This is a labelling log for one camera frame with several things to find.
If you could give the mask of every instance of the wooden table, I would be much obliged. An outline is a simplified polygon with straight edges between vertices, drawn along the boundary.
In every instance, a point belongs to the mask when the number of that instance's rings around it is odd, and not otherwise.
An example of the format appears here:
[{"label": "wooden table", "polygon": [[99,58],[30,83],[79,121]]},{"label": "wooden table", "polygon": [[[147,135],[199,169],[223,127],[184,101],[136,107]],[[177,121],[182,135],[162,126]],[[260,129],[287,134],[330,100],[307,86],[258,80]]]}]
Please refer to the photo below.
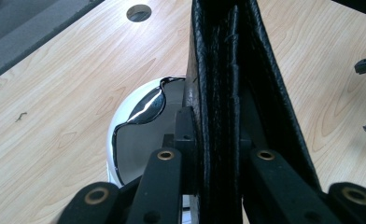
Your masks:
[{"label": "wooden table", "polygon": [[[106,181],[120,102],[186,74],[190,1],[149,0],[151,17],[128,21],[141,3],[104,1],[0,76],[0,223],[50,223]],[[366,57],[366,15],[329,0],[259,4],[322,187],[366,187],[366,75],[353,69]]]}]

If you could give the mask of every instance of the screw hole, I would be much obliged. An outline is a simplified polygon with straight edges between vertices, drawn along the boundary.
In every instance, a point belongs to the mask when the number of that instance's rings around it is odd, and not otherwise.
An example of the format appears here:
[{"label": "screw hole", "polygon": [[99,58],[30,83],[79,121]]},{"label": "screw hole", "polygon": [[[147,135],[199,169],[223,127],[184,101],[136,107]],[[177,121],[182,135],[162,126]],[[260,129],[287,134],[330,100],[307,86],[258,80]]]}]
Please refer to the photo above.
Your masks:
[{"label": "screw hole", "polygon": [[144,216],[143,216],[143,220],[146,223],[157,223],[158,221],[160,221],[161,219],[161,215],[159,212],[157,211],[150,211],[147,212]]},{"label": "screw hole", "polygon": [[271,161],[273,159],[275,159],[275,155],[270,152],[270,151],[267,151],[267,150],[262,150],[262,151],[259,151],[257,153],[257,156],[260,158],[260,159],[263,159],[265,161]]},{"label": "screw hole", "polygon": [[146,5],[136,5],[130,7],[127,11],[127,18],[130,21],[141,22],[145,21],[151,16],[151,8]]},{"label": "screw hole", "polygon": [[175,156],[175,154],[171,151],[162,151],[162,152],[159,152],[159,154],[157,154],[157,157],[160,159],[160,160],[163,160],[163,161],[169,161],[171,160],[173,157]]},{"label": "screw hole", "polygon": [[366,205],[366,192],[360,189],[345,187],[343,188],[342,193],[352,203]]},{"label": "screw hole", "polygon": [[95,205],[103,202],[108,196],[108,189],[95,188],[88,192],[84,198],[85,203]]},{"label": "screw hole", "polygon": [[316,212],[307,212],[304,217],[309,221],[309,223],[321,223],[322,217]]}]

